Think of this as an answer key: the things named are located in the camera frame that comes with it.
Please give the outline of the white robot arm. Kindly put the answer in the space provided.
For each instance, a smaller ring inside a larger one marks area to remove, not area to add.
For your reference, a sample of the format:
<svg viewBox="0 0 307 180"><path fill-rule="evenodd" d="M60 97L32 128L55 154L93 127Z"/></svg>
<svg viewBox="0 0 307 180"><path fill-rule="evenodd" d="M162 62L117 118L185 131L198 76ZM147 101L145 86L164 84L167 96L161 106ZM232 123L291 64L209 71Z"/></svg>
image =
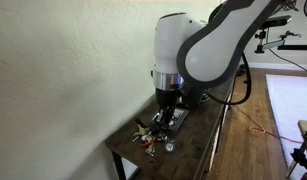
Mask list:
<svg viewBox="0 0 307 180"><path fill-rule="evenodd" d="M252 36L286 0L226 0L207 24L187 13L161 17L154 39L152 71L158 116L163 129L178 104L180 91L189 84L203 90L228 81Z"/></svg>

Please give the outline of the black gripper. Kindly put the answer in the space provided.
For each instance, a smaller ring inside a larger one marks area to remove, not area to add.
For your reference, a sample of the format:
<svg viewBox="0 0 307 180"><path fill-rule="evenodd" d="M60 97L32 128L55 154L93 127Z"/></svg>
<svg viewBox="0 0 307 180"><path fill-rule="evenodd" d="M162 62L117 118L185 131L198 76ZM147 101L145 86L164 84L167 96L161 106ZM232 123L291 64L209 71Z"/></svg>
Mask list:
<svg viewBox="0 0 307 180"><path fill-rule="evenodd" d="M172 120L174 109L178 103L178 91L164 91L158 88L155 89L156 101L159 106L155 123L161 128L163 125L163 116L165 128L169 128L169 123Z"/></svg>

